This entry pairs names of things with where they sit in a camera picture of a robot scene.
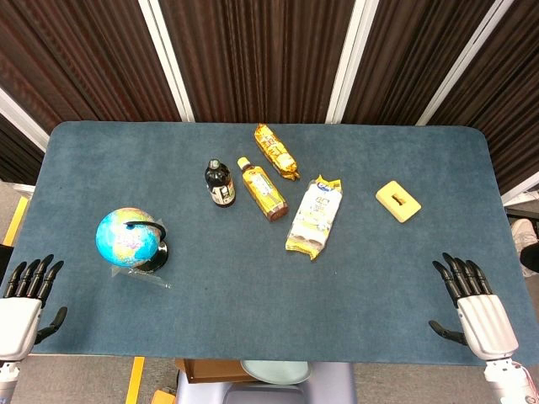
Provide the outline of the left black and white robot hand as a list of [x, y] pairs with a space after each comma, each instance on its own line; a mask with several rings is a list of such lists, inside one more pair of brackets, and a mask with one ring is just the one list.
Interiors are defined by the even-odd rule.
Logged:
[[1, 363], [24, 360], [33, 347], [56, 333], [67, 316], [60, 307], [47, 327], [41, 328], [41, 314], [56, 276], [64, 265], [52, 254], [31, 263], [20, 263], [11, 275], [1, 298]]

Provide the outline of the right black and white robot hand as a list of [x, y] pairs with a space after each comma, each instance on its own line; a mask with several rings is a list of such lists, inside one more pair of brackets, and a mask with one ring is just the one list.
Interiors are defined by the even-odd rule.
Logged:
[[461, 331], [451, 331], [435, 320], [430, 328], [440, 337], [467, 346], [485, 362], [510, 359], [518, 350], [515, 331], [500, 298], [493, 292], [483, 270], [443, 252], [445, 262], [434, 261], [456, 309]]

